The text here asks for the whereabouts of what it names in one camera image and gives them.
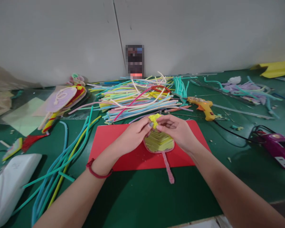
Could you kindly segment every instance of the yellow hot glue gun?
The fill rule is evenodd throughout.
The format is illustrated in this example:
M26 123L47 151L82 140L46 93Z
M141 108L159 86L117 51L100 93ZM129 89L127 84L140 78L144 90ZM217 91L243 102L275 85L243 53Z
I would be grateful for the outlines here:
M204 99L201 98L196 98L196 97L188 97L187 101L191 104L195 104L198 105L198 110L201 110L205 113L206 121L213 121L215 120L215 115L213 114L212 110L211 110L211 106L212 106L212 101L206 101Z

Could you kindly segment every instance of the power cord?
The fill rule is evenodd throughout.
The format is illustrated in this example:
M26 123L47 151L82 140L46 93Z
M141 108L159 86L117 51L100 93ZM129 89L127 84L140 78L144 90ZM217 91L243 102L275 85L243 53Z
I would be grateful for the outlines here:
M222 125L220 125L216 120L214 120L213 122L214 122L216 125L220 126L222 129L226 130L227 132L229 132L229 133L231 133L231 134L233 134L233 135L235 135L235 136L238 136L238 137L240 137L240 138L242 138L242 139L245 139L245 140L247 140L247 141L250 141L250 142L253 142L253 143L257 143L257 144L262 144L262 143L263 143L263 142L254 141L254 140L245 138L245 137L243 137L243 136L240 136L240 135L238 135L238 134L236 134L236 133L234 133L234 132L232 132L232 131L230 131L230 130L224 128L224 127L223 127Z

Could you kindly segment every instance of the yellow foam piece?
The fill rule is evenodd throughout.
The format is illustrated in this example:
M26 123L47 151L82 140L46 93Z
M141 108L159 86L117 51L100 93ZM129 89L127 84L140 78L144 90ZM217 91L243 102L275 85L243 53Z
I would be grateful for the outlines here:
M159 117L161 117L161 116L162 116L162 115L159 114L159 113L148 116L149 119L151 120L151 122L153 122L153 129L156 129L156 126L158 125L158 123L157 123L156 120L157 120Z
M276 78L285 75L285 62L261 63L253 66L251 70L266 68L266 71L261 74L266 78Z
M174 140L164 132L151 131L145 138L145 145L151 152L161 152L174 148Z

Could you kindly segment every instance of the red string bracelet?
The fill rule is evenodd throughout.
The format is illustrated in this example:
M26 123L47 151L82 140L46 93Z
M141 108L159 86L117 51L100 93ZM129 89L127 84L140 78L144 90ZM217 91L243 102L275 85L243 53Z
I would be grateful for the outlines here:
M98 175L97 173L95 173L95 172L92 170L92 168L91 168L93 161L95 161L94 158L92 158L92 159L87 163L86 167L89 169L90 173L93 174L95 177L100 178L100 179L103 179L103 178L109 177L109 176L112 174L113 169L111 169L111 171L109 172L108 175L106 175L106 176L99 176L99 175Z

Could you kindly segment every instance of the hand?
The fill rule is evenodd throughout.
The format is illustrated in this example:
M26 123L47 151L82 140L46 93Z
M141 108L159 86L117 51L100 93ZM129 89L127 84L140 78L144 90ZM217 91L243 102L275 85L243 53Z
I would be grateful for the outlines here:
M186 153L190 153L196 144L200 145L200 142L185 120L173 115L164 115L159 117L156 121L159 124L156 129L170 135Z
M153 123L148 117L144 117L130 126L113 143L115 148L121 153L121 156L133 151L150 134Z

